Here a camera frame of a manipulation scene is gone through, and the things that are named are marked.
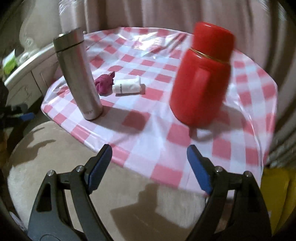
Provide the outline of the magenta cloth ball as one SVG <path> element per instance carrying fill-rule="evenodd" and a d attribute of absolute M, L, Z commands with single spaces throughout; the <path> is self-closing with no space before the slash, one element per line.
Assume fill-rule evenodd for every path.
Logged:
<path fill-rule="evenodd" d="M 97 93 L 102 96 L 106 96 L 112 93 L 112 86 L 114 85 L 113 79 L 115 77 L 115 72 L 112 71 L 109 74 L 100 75 L 95 79 L 95 87 Z"/>

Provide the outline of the silver steel thermos bottle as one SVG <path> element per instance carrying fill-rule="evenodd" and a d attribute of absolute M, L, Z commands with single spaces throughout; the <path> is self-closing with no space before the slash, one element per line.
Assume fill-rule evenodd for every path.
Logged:
<path fill-rule="evenodd" d="M 103 112 L 90 64 L 86 55 L 81 28 L 60 34 L 53 40 L 63 76 L 86 120 L 94 120 Z"/>

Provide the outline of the white ornate cabinet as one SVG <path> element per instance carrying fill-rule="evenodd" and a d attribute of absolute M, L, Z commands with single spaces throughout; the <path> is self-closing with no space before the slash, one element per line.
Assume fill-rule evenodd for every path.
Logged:
<path fill-rule="evenodd" d="M 57 67 L 53 39 L 61 33 L 58 1 L 11 1 L 1 16 L 1 60 L 15 54 L 16 66 L 1 82 L 7 103 L 31 106 L 42 97 Z"/>

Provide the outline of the white tissue pack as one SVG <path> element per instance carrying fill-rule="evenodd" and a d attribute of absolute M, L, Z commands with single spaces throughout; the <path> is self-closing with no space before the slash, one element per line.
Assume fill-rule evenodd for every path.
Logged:
<path fill-rule="evenodd" d="M 141 90 L 140 76 L 130 79 L 114 80 L 114 85 L 112 85 L 112 92 L 115 94 L 134 94 L 140 93 Z"/>

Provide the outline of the red white checkered tablecloth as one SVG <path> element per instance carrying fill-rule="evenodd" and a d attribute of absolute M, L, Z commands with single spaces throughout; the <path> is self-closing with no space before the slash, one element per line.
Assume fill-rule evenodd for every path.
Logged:
<path fill-rule="evenodd" d="M 159 28 L 117 28 L 85 36 L 94 78 L 139 78 L 143 94 L 103 96 L 103 114 L 88 121 L 64 78 L 48 89 L 42 111 L 94 151 L 147 178 L 202 192 L 187 159 L 195 145 L 228 172 L 261 181 L 273 138 L 278 88 L 245 54 L 234 51 L 225 79 L 221 63 L 198 54 L 192 35 Z"/>

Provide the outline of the red thermos jug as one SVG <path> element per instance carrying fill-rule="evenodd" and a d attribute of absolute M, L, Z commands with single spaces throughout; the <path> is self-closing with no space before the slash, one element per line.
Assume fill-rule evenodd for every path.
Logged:
<path fill-rule="evenodd" d="M 235 36 L 214 24 L 197 22 L 171 91 L 170 108 L 187 126 L 209 125 L 217 116 L 231 76 Z"/>

